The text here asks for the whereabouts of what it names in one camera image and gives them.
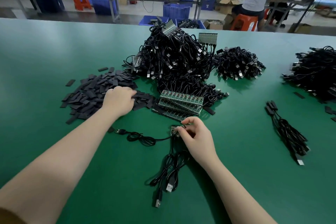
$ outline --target forearm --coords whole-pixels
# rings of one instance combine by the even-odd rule
[[[219,159],[205,170],[214,182],[233,224],[276,224]]]
[[[0,207],[13,211],[27,223],[55,223],[117,118],[107,110],[97,111],[4,185]]]

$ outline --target person's left hand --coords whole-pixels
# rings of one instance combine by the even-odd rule
[[[132,110],[135,94],[136,91],[129,87],[116,86],[106,92],[102,108],[123,116]]]

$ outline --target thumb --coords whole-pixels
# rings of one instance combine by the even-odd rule
[[[182,127],[177,127],[176,130],[179,132],[180,136],[182,137],[184,143],[188,146],[188,144],[192,143],[192,141],[194,140],[189,133],[187,132],[187,130],[185,130]]]

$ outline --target pile of black cables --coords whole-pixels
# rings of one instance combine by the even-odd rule
[[[140,46],[132,62],[124,61],[137,75],[157,82],[157,90],[203,97],[203,106],[212,106],[215,101],[228,96],[206,84],[212,70],[216,45],[202,44],[195,35],[188,35],[178,27],[165,29],[165,23],[150,27],[151,35]]]
[[[179,28],[200,28],[197,21],[191,20],[191,19],[185,19],[181,20],[177,26]]]
[[[274,101],[267,101],[265,109],[272,117],[272,122],[292,158],[299,165],[304,165],[301,156],[306,155],[310,150],[305,143],[308,140],[278,114],[278,107]]]
[[[336,99],[336,51],[331,46],[296,53],[292,74],[283,79],[326,101]]]
[[[236,81],[243,77],[258,78],[258,75],[262,74],[262,69],[266,68],[254,53],[240,47],[218,50],[212,64],[216,67],[219,77],[232,78]]]

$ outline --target dark shorts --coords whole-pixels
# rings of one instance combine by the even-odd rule
[[[256,11],[250,11],[250,10],[246,10],[242,7],[242,5],[236,5],[232,8],[232,12],[235,14],[243,14],[243,15],[247,15],[247,16],[257,16],[258,17],[258,21],[261,21],[264,19],[264,10],[260,11],[260,12],[256,12]]]

